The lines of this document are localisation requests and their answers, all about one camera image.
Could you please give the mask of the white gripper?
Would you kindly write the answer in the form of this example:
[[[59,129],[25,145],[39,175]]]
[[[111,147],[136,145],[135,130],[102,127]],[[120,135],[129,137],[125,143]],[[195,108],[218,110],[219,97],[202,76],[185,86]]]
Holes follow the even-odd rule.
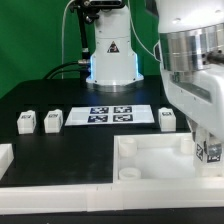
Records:
[[[184,113],[196,139],[197,124],[210,132],[207,137],[209,156],[220,156],[224,142],[224,66],[174,75],[161,70],[168,101]]]

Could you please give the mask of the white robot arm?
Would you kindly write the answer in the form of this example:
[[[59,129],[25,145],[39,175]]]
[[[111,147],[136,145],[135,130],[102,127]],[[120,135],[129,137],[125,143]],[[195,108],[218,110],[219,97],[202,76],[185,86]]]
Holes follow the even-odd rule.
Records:
[[[142,79],[130,44],[130,8],[122,0],[87,0],[96,50],[87,86],[126,89]],[[190,120],[196,145],[224,152],[224,0],[148,0],[159,19],[160,72],[169,102]]]

